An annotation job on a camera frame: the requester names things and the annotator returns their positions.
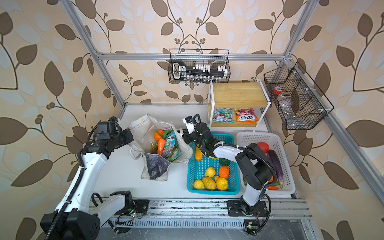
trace white plastic basket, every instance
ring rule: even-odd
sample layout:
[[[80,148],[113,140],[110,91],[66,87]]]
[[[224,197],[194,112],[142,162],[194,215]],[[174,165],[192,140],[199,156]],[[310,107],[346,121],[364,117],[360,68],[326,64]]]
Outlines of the white plastic basket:
[[[279,157],[281,168],[284,176],[284,186],[279,190],[267,190],[267,194],[293,194],[296,190],[295,183],[293,181],[291,169],[289,168],[288,160],[284,152],[283,144],[279,136],[273,133],[267,132],[239,132],[236,135],[237,144],[239,146],[247,146],[250,143],[265,142],[269,145],[269,148],[274,150]],[[245,188],[243,174],[240,172],[240,183]]]

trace basket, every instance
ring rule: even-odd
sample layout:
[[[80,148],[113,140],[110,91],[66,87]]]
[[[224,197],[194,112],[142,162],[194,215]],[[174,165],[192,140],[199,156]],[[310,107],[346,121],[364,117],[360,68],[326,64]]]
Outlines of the basket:
[[[220,133],[213,132],[212,136],[218,140],[224,141],[225,143],[234,144],[233,136],[228,133]],[[203,155],[203,159],[201,161],[195,160],[195,144],[191,143],[190,145],[193,149],[193,155],[189,160],[188,164],[188,177],[187,177],[187,189],[193,193],[199,194],[209,194],[209,195],[234,195],[238,194],[240,191],[240,183],[239,183],[239,174],[237,163],[231,161],[229,164],[229,178],[228,180],[228,189],[225,191],[215,190],[196,190],[193,187],[193,183],[197,179],[202,179],[205,174],[205,171],[208,167],[213,167],[215,171],[218,173],[219,168],[221,167],[218,159],[209,158]]]
[[[274,150],[279,157],[280,165],[283,170],[284,186],[279,190],[267,190],[266,194],[293,194],[296,190],[295,183],[293,181],[291,169],[287,157],[285,156],[284,148],[279,136],[273,133],[267,132],[239,132],[236,135],[237,144],[239,146],[248,146],[250,143],[265,142],[269,145],[269,148]],[[240,171],[240,182],[245,188],[243,181],[243,174]]]
[[[227,83],[231,75],[229,50],[176,49],[169,50],[168,77],[170,83]]]
[[[330,111],[333,105],[324,92],[314,81],[314,86],[308,86],[299,72],[301,66],[280,67],[264,74],[264,82],[276,105],[277,111],[288,130],[313,129]],[[329,105],[325,106],[315,96],[324,96]]]

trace yellow lemon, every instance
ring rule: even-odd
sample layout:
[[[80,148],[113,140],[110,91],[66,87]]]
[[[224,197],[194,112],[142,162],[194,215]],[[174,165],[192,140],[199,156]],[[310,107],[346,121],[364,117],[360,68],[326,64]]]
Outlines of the yellow lemon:
[[[224,191],[228,188],[228,181],[223,177],[218,177],[216,179],[217,189],[220,191]]]
[[[210,177],[203,177],[204,186],[209,190],[215,190],[216,183]]]
[[[216,174],[216,171],[213,167],[208,167],[205,171],[205,175],[208,177],[213,177]]]
[[[194,183],[193,183],[193,187],[196,188],[196,189],[204,189],[204,183],[203,181],[201,181],[200,179],[197,179]]]

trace orange candy bag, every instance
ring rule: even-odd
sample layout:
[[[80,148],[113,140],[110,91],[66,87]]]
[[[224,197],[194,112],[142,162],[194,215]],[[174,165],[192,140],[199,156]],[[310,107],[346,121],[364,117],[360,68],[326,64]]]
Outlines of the orange candy bag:
[[[250,122],[255,123],[259,121],[253,108],[235,108],[236,120],[238,122]]]

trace white fabric bag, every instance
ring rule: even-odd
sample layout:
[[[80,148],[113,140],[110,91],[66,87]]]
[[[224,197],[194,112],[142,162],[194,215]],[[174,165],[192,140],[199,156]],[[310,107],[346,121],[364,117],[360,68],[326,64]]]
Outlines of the white fabric bag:
[[[183,135],[182,129],[180,129],[178,132],[172,123],[159,121],[156,118],[151,117],[149,114],[146,114],[141,118],[139,118],[138,120],[131,122],[128,128],[131,130],[131,133],[134,139],[131,143],[128,144],[130,146],[129,153],[136,160],[139,159],[140,157],[142,157],[144,160],[144,169],[141,174],[142,179],[151,179],[151,176],[148,173],[149,164],[147,162],[147,157],[146,157],[146,155],[148,156],[148,154],[144,155],[144,153],[151,152],[151,142],[155,141],[153,139],[153,134],[158,129],[175,132],[176,141],[177,141],[177,144],[179,145],[180,155],[172,163],[168,162],[163,158],[166,162],[164,162],[165,165],[163,164],[162,167],[166,167],[166,171],[161,176],[156,177],[154,180],[166,181],[168,178],[168,169],[171,164],[182,162],[188,165],[189,159],[192,157],[193,151],[192,151],[192,148],[184,142],[182,137]]]

